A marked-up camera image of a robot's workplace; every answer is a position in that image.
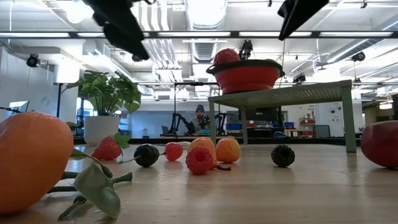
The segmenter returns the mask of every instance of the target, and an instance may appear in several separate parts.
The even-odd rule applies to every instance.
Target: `workbench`
[[[215,113],[215,104],[241,109],[244,144],[248,143],[246,109],[342,101],[346,150],[347,152],[356,152],[351,87],[351,80],[343,80],[339,82],[213,96],[209,97],[208,101],[210,114]],[[216,126],[213,116],[210,116],[210,129],[211,140],[215,143]]]

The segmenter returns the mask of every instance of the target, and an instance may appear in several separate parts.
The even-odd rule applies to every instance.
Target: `fake fruit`
[[[233,138],[220,139],[216,147],[217,160],[225,163],[236,162],[241,157],[241,148]]]
[[[61,179],[73,151],[69,126],[39,112],[16,114],[0,123],[0,142],[1,215],[38,202]]]
[[[214,64],[234,62],[240,60],[238,53],[233,49],[220,50],[214,57]]]
[[[288,167],[294,162],[295,154],[292,148],[286,145],[280,145],[272,150],[271,158],[279,167]]]
[[[164,147],[164,155],[169,161],[176,161],[182,156],[183,148],[179,143],[169,142]]]
[[[371,124],[363,132],[361,150],[370,161],[387,168],[398,167],[398,121]]]
[[[119,133],[114,136],[105,137],[101,140],[91,156],[95,159],[106,161],[116,159],[122,154],[122,149],[130,146],[127,143],[128,140],[130,140],[129,136],[121,136]]]
[[[143,144],[134,151],[134,158],[142,167],[152,166],[159,158],[159,150],[151,144]]]
[[[213,157],[207,148],[196,146],[188,152],[185,163],[193,175],[203,175],[212,169]]]
[[[194,147],[203,146],[210,151],[213,157],[213,168],[217,166],[217,155],[216,146],[210,138],[197,138],[189,145],[188,152],[190,152]]]

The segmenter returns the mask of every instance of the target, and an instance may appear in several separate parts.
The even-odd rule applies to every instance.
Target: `ceiling duct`
[[[221,30],[224,26],[227,0],[184,0],[190,30]],[[217,43],[192,43],[193,58],[210,63],[217,52]]]
[[[384,30],[384,31],[398,31],[398,14],[394,17],[390,18],[386,22],[376,26],[373,30]],[[380,41],[384,40],[383,38],[379,39],[364,39],[364,40],[354,40],[346,46],[338,49],[337,51],[331,53],[327,58],[327,63],[336,63],[346,58],[349,58],[364,49],[373,46]]]

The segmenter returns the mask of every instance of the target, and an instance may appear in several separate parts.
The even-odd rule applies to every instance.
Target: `ceiling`
[[[215,0],[201,0],[200,6],[197,11],[200,15],[210,15],[209,8],[214,5]],[[282,4],[282,0],[273,0],[271,7],[268,7],[268,1],[262,0],[229,0],[225,11],[225,18],[223,20],[223,30],[273,30],[278,31],[282,26],[283,19],[277,15],[277,10]],[[331,0],[329,5],[324,7],[309,21],[307,21],[299,30],[313,31],[313,30],[347,30],[347,31],[361,31],[361,30],[381,30],[380,24],[391,20],[398,22],[398,0],[373,0],[367,1],[368,6],[361,9],[363,1],[345,1],[345,0]],[[135,5],[132,12],[137,15],[138,20],[143,30],[162,30],[165,29],[162,24],[160,11],[162,6],[167,6],[167,28],[170,30],[189,30],[187,26],[186,12],[184,0],[160,0],[159,15],[153,17],[154,11],[152,6]],[[35,1],[35,0],[1,0],[0,1],[0,32],[1,31],[24,31],[24,32],[58,32],[58,31],[83,31],[83,32],[97,32],[101,28],[96,25],[90,17],[90,10],[81,7],[78,11],[80,15],[85,14],[81,21],[73,23],[73,13],[76,4],[72,1]],[[148,10],[147,19],[142,18],[144,10]],[[152,47],[159,47],[165,58],[168,57],[166,51],[161,47],[163,40],[155,40]],[[206,80],[213,82],[215,79],[205,70],[210,66],[209,63],[198,63],[193,59],[192,44],[184,43],[188,40],[170,39],[165,40],[173,48],[176,62],[180,67],[178,70],[164,71],[158,70],[156,72],[157,64],[153,66],[154,61],[148,60],[146,62],[133,62],[131,55],[121,49],[116,49],[109,45],[106,40],[95,40],[96,48],[99,53],[105,54],[103,45],[109,47],[111,53],[105,60],[110,60],[118,68],[123,69],[126,73],[130,73],[138,82],[188,82]],[[243,39],[225,39],[222,43],[216,45],[216,49],[221,50],[225,48],[232,48],[239,50]],[[326,65],[326,70],[318,71],[314,69],[313,61],[323,62],[324,58],[333,52],[341,49],[342,47],[350,44],[353,39],[287,39],[281,42],[275,39],[252,39],[254,50],[251,58],[266,59],[270,58],[276,60],[283,65],[283,69],[287,74],[284,82],[291,82],[293,77],[299,73],[304,73],[307,81],[311,82],[327,82],[336,78],[335,74],[338,73],[338,79],[353,79],[356,75],[361,77],[362,82],[382,82],[387,80],[389,82],[398,81],[398,66],[396,58],[398,56],[398,39],[386,39],[378,42],[363,50],[366,59],[362,62],[354,63],[350,60],[341,60],[332,65]],[[74,60],[79,61],[86,68],[102,69],[105,66],[102,60],[88,60],[87,54],[83,50],[85,40],[65,39],[65,40],[29,40],[29,39],[12,39],[10,47],[17,51],[20,55],[23,53],[29,54],[32,47],[58,47],[65,51],[67,57],[72,57]],[[167,86],[156,87],[147,85],[154,88],[155,92],[170,91]],[[366,93],[375,90],[377,86],[366,86],[358,88],[358,93]],[[206,97],[207,95],[194,94],[194,91],[202,91],[198,88],[186,87],[183,89],[184,95],[193,97]]]

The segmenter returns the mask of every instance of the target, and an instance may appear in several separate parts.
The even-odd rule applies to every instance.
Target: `table leg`
[[[241,108],[241,114],[242,114],[243,144],[247,144],[248,143],[248,124],[246,121],[246,108],[245,107]]]
[[[346,138],[347,152],[356,152],[355,126],[353,100],[351,96],[351,87],[342,87],[341,100],[343,102],[344,130]]]
[[[210,138],[216,144],[216,119],[214,110],[214,101],[209,101],[210,107]]]

